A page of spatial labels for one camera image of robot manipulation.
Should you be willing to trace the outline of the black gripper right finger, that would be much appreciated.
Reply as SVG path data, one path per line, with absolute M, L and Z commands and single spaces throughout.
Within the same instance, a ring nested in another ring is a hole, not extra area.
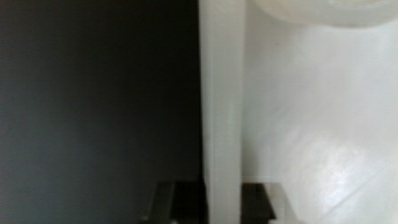
M 241 224 L 271 224 L 276 220 L 268 187 L 262 183 L 241 184 Z

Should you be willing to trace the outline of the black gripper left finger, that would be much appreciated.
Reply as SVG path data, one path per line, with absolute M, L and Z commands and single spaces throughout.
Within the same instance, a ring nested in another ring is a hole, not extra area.
M 205 189 L 200 182 L 159 182 L 148 214 L 140 224 L 207 224 Z

